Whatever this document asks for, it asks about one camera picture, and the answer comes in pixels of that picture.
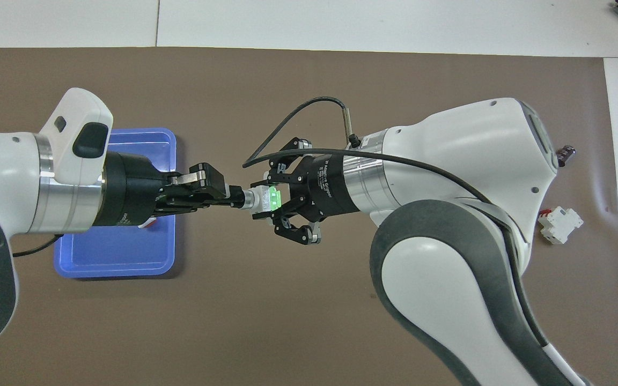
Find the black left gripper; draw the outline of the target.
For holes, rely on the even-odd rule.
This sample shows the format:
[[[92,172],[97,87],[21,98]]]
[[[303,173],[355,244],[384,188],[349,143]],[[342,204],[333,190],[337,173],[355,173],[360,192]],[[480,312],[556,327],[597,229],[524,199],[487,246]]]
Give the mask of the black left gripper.
[[[139,226],[152,216],[191,213],[212,205],[240,209],[246,202],[243,190],[230,190],[224,176],[209,163],[167,177],[145,156],[108,152],[102,176],[105,183],[96,226]],[[159,193],[166,184],[167,190]]]

